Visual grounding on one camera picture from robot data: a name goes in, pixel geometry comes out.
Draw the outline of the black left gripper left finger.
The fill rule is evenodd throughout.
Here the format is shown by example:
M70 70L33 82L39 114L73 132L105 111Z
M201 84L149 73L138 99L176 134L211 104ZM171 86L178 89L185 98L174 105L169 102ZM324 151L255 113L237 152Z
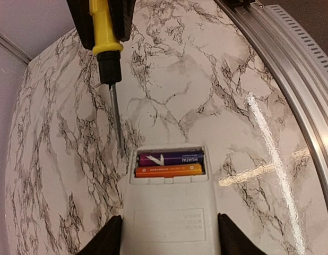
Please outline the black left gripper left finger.
M120 252L122 217L112 216L78 255L118 255Z

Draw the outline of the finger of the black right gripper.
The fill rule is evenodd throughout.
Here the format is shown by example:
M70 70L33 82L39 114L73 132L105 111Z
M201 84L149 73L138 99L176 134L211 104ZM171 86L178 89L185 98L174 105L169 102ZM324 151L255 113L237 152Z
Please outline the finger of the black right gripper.
M115 1L116 33L122 42L130 39L135 3L136 0Z
M89 0L67 0L72 19L85 49L93 49L94 28Z

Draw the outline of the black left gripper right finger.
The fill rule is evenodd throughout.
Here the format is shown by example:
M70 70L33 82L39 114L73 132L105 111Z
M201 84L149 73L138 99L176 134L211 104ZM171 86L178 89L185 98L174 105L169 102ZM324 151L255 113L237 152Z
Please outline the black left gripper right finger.
M218 213L221 254L266 255L260 250L226 214Z

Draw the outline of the yellow handled screwdriver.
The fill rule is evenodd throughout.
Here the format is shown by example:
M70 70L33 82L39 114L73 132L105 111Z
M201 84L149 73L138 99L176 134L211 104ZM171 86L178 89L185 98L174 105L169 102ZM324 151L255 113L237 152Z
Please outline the yellow handled screwdriver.
M89 12L92 16L94 32L92 52L98 60L100 83L109 86L110 103L114 110L118 151L120 156L124 157L125 149L116 90L116 83L122 80L120 52L123 50L123 46L115 36L108 1L89 1Z

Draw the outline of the white remote control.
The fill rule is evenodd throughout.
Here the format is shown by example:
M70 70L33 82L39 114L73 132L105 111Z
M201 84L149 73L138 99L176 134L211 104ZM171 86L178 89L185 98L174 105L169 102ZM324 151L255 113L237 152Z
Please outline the white remote control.
M136 177L142 154L163 168L166 154L201 153L201 175ZM122 212L120 254L221 254L209 152L193 143L134 149Z

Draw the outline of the orange battery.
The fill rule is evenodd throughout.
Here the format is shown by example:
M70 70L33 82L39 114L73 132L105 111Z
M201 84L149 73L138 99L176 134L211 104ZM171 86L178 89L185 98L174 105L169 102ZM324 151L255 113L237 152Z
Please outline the orange battery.
M201 164L138 167L135 171L136 178L172 178L195 175L203 175Z

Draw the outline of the purple battery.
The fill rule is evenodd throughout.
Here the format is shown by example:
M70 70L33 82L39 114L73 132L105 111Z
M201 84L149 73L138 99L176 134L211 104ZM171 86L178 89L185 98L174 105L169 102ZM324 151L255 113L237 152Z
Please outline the purple battery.
M167 166L203 163L203 151L147 152L138 155L140 166Z

